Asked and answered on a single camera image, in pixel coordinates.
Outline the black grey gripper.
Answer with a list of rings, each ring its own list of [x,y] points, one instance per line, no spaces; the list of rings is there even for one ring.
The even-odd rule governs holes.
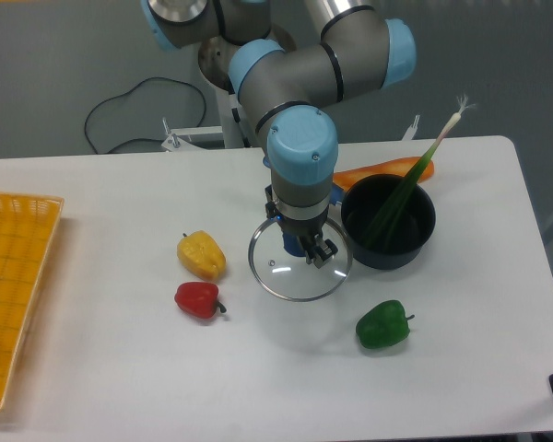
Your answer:
[[[306,263],[322,268],[337,254],[335,243],[323,238],[323,225],[327,221],[330,194],[313,205],[296,206],[286,203],[271,185],[265,188],[266,217],[276,220],[284,234],[297,240],[298,248],[304,251]]]

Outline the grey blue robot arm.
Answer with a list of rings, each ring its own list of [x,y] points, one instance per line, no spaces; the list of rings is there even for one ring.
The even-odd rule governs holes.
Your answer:
[[[337,251],[322,233],[338,154],[324,108],[406,80],[417,49],[410,28],[381,17],[370,1],[306,6],[320,39],[295,51],[273,39],[267,1],[145,1],[142,10],[163,47],[215,38],[228,45],[231,91],[271,169],[267,215],[290,254],[322,267]]]

